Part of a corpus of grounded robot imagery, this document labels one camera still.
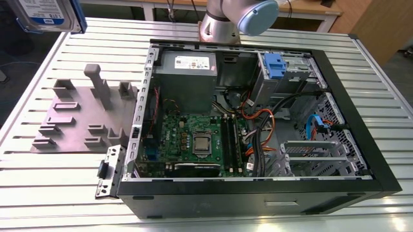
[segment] metal bracket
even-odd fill
[[[111,146],[98,170],[99,184],[95,199],[119,199],[118,186],[122,175],[126,149],[122,145]]]

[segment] slotted metal table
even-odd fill
[[[0,130],[0,228],[76,231],[413,231],[413,111],[358,40],[345,34],[269,30],[244,44],[326,52],[403,186],[396,195],[324,216],[141,220],[121,200],[95,200],[104,154],[32,154],[56,79],[92,86],[98,63],[110,86],[141,86],[150,39],[198,40],[195,24],[88,18],[86,34],[63,33]]]

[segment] hard drive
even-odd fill
[[[26,32],[84,33],[87,23],[78,0],[7,0]]]

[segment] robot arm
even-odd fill
[[[239,31],[257,36],[274,24],[278,17],[274,0],[209,0],[201,25],[201,40],[235,44]]]

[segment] ram slot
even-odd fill
[[[234,171],[238,171],[238,158],[237,158],[237,137],[238,134],[235,133],[235,123],[234,119],[227,120],[229,125],[229,140],[230,140],[230,155],[231,155],[231,161],[233,161],[233,168]]]
[[[229,171],[231,167],[231,163],[230,163],[230,144],[229,144],[229,136],[227,136],[227,119],[226,118],[221,120],[221,140],[222,140],[222,148],[223,148],[225,170]]]

